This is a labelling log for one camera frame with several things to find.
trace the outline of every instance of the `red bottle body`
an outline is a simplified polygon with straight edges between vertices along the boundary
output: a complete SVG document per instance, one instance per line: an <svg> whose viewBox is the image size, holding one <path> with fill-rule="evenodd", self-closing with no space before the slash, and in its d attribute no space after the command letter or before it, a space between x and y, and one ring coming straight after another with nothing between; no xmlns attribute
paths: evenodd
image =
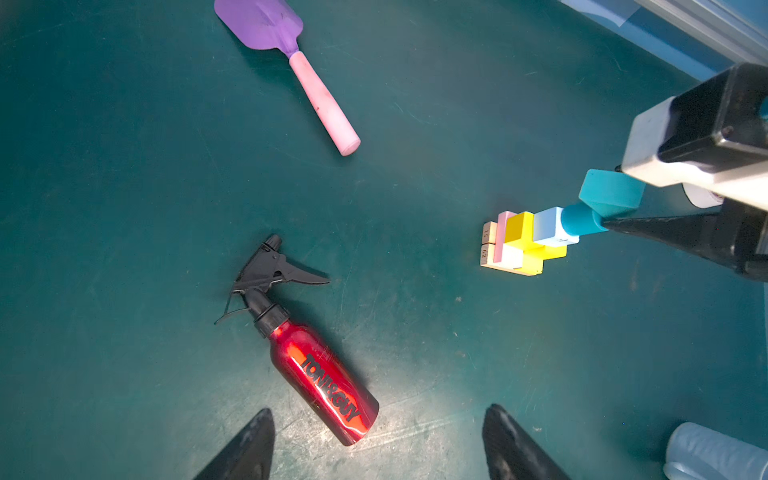
<svg viewBox="0 0 768 480"><path fill-rule="evenodd" d="M344 368L317 333L287 320L269 335L272 363L346 446L357 443L379 403Z"/></svg>

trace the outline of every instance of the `stack of blocks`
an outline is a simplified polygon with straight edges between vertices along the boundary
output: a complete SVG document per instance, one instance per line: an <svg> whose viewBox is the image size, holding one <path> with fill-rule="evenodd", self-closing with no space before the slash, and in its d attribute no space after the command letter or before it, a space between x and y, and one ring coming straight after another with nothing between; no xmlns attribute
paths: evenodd
<svg viewBox="0 0 768 480"><path fill-rule="evenodd" d="M482 231L480 265L534 276L544 271L544 260L565 257L568 245L580 235L606 231L604 217L628 214L640 205L645 184L627 175L589 170L578 204L552 207L537 214L506 211Z"/></svg>

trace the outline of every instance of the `purple shovel blade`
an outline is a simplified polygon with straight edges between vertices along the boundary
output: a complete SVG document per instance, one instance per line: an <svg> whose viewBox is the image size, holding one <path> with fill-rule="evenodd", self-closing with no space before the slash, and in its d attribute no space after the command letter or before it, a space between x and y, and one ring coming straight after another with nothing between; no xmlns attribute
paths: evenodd
<svg viewBox="0 0 768 480"><path fill-rule="evenodd" d="M299 51L304 22L284 0L215 0L214 10L249 48L279 48L288 58Z"/></svg>

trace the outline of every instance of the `toy shovel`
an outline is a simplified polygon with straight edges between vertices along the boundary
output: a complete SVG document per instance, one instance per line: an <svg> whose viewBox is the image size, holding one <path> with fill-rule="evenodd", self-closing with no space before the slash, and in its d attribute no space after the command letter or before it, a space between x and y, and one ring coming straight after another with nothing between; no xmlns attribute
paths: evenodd
<svg viewBox="0 0 768 480"><path fill-rule="evenodd" d="M293 73L341 155L357 150L360 137L304 53L299 51L296 37L304 29L304 23L284 0L215 0L214 10L245 46L256 50L279 48L288 57Z"/></svg>

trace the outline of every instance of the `turquoise block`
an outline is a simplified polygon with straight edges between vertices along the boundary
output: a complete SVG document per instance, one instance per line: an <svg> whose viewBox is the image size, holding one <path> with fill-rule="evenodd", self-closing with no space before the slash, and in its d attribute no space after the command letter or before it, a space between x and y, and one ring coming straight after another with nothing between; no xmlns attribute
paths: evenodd
<svg viewBox="0 0 768 480"><path fill-rule="evenodd" d="M643 199L645 183L608 170L588 170L578 199L604 218L635 211Z"/></svg>
<svg viewBox="0 0 768 480"><path fill-rule="evenodd" d="M564 208L561 222L565 232L573 236L608 231L603 227L603 217L582 202Z"/></svg>

